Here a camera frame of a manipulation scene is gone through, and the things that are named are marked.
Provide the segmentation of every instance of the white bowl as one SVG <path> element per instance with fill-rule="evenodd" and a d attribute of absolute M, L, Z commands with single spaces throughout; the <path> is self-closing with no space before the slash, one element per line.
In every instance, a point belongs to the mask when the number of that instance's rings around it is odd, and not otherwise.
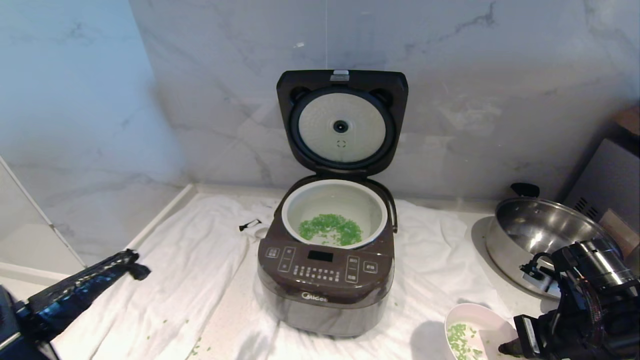
<path fill-rule="evenodd" d="M 362 230 L 362 240 L 351 245 L 328 243 L 317 236 L 307 240 L 299 233 L 300 224 L 318 215 L 341 215 Z M 375 240 L 387 223 L 387 207 L 373 190 L 346 180 L 319 180 L 293 191 L 282 206 L 282 222 L 289 234 L 303 243 L 354 249 Z"/>
<path fill-rule="evenodd" d="M 444 333 L 447 337 L 447 330 L 450 326 L 457 323 L 465 323 L 467 327 L 471 326 L 477 331 L 474 338 L 468 338 L 468 344 L 472 348 L 476 348 L 482 351 L 482 357 L 479 359 L 499 359 L 510 360 L 517 359 L 516 357 L 500 354 L 498 347 L 501 344 L 507 343 L 518 337 L 518 333 L 511 326 L 507 320 L 503 319 L 500 315 L 487 309 L 484 306 L 476 304 L 460 304 L 454 306 L 447 314 L 447 318 L 444 323 Z M 447 339 L 447 347 L 449 351 L 446 352 L 447 358 L 456 360 L 455 353 L 451 348 L 451 344 Z"/>

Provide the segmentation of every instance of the open rice cooker lid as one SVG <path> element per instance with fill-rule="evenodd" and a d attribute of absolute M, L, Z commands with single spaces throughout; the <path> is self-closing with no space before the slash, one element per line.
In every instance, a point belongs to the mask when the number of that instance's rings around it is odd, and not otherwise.
<path fill-rule="evenodd" d="M 391 163 L 408 94 L 402 73 L 287 71 L 276 89 L 289 145 L 303 166 L 367 177 Z"/>

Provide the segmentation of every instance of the pot handle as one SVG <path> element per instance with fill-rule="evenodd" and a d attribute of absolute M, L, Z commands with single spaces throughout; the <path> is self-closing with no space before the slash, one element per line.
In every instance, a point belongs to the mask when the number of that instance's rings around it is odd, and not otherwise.
<path fill-rule="evenodd" d="M 526 197 L 539 197 L 540 188 L 536 185 L 529 183 L 513 183 L 511 189 L 518 194 L 518 196 Z"/>

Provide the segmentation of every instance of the inner lid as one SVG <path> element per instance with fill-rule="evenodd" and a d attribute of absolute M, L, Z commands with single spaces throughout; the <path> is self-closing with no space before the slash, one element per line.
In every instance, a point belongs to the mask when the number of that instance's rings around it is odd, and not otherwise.
<path fill-rule="evenodd" d="M 387 126 L 367 99 L 335 92 L 316 97 L 302 109 L 298 131 L 302 143 L 320 158 L 354 163 L 383 147 Z"/>

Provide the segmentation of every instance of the digital display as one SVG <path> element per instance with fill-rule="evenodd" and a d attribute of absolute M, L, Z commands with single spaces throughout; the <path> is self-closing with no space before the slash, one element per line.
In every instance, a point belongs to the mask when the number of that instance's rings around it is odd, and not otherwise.
<path fill-rule="evenodd" d="M 311 250 L 309 251 L 309 256 L 307 256 L 307 259 L 320 260 L 331 263 L 333 261 L 333 253 Z"/>

